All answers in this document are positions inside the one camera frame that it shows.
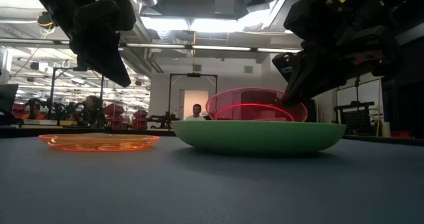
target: translucent orange plate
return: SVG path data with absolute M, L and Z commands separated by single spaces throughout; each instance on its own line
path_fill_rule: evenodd
M 132 151 L 156 144 L 160 137 L 150 135 L 109 135 L 101 133 L 40 135 L 48 146 L 67 151 Z

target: ceiling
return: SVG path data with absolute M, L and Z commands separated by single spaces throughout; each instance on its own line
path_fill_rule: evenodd
M 192 0 L 185 0 L 188 6 Z M 139 13 L 139 5 L 132 3 L 134 12 Z M 290 5 L 284 4 L 276 19 L 272 23 L 269 34 L 262 31 L 253 32 L 197 32 L 195 35 L 192 32 L 182 30 L 174 31 L 174 34 L 179 42 L 202 45 L 225 45 L 225 46 L 252 46 L 252 47 L 272 47 L 272 48 L 299 48 L 301 40 L 294 34 L 282 34 L 283 17 L 287 13 L 287 7 Z M 37 38 L 40 39 L 46 34 L 46 30 L 40 28 L 35 20 L 41 12 L 45 11 L 38 0 L 0 0 L 0 37 L 6 38 Z M 48 33 L 45 38 L 68 40 L 68 37 L 60 28 L 56 28 L 51 33 Z M 122 32 L 121 38 L 123 42 L 160 42 L 160 37 L 155 30 L 147 29 L 140 17 L 137 17 L 137 22 L 134 28 L 128 32 Z M 13 53 L 13 65 L 11 74 L 12 83 L 21 84 L 19 92 L 19 101 L 24 102 L 30 97 L 46 98 L 50 95 L 50 84 L 52 83 L 52 68 L 64 66 L 76 66 L 76 56 L 70 49 L 63 48 L 26 48 L 26 47 L 8 47 Z M 36 50 L 30 62 L 26 63 L 25 58 L 29 58 Z M 132 84 L 127 89 L 122 89 L 118 85 L 105 80 L 105 99 L 115 99 L 128 103 L 133 107 L 147 107 L 149 104 L 150 95 L 150 80 L 151 73 L 163 72 L 160 68 L 161 59 L 155 58 L 187 58 L 192 57 L 191 51 L 177 50 L 161 50 L 161 49 L 128 49 L 121 51 L 121 56 L 127 67 L 127 71 L 132 79 Z M 243 58 L 253 59 L 261 63 L 265 54 L 257 54 L 251 52 L 225 52 L 198 50 L 195 52 L 196 57 L 200 58 Z M 29 68 L 32 62 L 47 63 L 49 70 L 40 71 Z M 73 72 L 71 70 L 62 74 L 61 78 L 56 80 L 55 98 L 65 101 L 81 100 L 87 95 L 99 93 L 101 75 L 93 72 Z M 72 79 L 82 79 L 84 84 L 76 84 L 71 82 Z M 135 81 L 142 81 L 141 86 L 136 86 Z

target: table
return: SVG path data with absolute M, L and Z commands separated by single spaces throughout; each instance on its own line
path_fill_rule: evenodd
M 0 140 L 0 223 L 423 223 L 424 148 L 341 140 L 314 156 L 136 152 Z

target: vent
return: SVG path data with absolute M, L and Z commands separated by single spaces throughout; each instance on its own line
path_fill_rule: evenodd
M 194 64 L 193 66 L 193 72 L 201 72 L 201 65 L 200 64 Z
M 252 66 L 244 66 L 244 72 L 245 73 L 253 73 L 253 67 Z

